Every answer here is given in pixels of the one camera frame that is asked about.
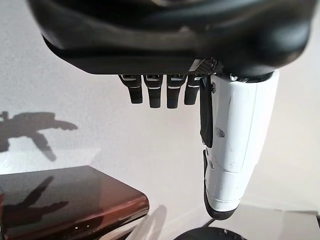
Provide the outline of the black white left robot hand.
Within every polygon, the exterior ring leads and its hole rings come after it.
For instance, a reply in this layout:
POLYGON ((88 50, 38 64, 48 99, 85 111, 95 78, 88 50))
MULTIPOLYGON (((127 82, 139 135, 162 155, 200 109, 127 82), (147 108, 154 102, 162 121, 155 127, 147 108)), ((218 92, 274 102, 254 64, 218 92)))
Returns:
POLYGON ((238 208, 266 139, 279 69, 305 50, 317 0, 29 0, 47 47, 90 74, 118 75, 133 104, 200 99, 204 204, 238 208))

